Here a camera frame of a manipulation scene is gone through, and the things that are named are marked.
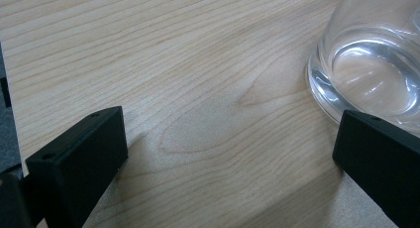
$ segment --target clear glass cup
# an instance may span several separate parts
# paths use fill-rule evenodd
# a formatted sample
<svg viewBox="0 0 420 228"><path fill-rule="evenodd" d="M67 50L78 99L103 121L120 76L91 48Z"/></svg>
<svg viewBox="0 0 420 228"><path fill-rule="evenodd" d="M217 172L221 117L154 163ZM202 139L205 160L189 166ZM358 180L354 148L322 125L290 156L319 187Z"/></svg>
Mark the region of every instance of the clear glass cup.
<svg viewBox="0 0 420 228"><path fill-rule="evenodd" d="M420 0L342 0L308 61L308 84L336 122L345 109L420 133Z"/></svg>

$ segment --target glass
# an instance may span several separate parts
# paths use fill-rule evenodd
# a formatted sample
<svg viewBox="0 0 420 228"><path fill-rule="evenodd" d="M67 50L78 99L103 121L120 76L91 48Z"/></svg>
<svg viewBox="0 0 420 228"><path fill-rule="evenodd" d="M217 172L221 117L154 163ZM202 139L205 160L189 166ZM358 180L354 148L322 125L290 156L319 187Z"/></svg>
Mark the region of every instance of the glass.
<svg viewBox="0 0 420 228"><path fill-rule="evenodd" d="M342 0L308 61L312 93L420 133L420 0Z"/></svg>

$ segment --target wooden table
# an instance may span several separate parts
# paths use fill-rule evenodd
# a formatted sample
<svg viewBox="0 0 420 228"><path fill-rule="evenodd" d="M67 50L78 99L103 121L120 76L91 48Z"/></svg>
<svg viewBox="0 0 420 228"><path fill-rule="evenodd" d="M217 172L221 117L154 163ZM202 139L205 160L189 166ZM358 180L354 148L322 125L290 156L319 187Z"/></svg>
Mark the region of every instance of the wooden table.
<svg viewBox="0 0 420 228"><path fill-rule="evenodd" d="M22 159L122 105L130 158L87 227L392 227L305 83L337 3L0 0Z"/></svg>

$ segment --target floor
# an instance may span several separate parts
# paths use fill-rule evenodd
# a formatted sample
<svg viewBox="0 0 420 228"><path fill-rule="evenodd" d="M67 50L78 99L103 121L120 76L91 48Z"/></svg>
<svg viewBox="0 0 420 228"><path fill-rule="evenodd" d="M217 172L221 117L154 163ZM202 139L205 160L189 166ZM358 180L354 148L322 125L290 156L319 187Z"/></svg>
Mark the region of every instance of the floor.
<svg viewBox="0 0 420 228"><path fill-rule="evenodd" d="M6 71L0 46L0 78L3 77L6 77ZM19 174L20 162L12 107L6 107L4 95L0 90L0 172L9 170Z"/></svg>

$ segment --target wood grain pattern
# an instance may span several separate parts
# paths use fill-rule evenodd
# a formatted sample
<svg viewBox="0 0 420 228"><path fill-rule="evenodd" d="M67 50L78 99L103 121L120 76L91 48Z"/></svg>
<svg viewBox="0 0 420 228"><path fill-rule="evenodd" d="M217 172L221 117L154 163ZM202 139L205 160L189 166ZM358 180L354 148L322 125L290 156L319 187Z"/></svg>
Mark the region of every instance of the wood grain pattern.
<svg viewBox="0 0 420 228"><path fill-rule="evenodd" d="M337 126L304 66L337 2L0 0L23 160L122 105L130 158L86 226L332 226Z"/></svg>

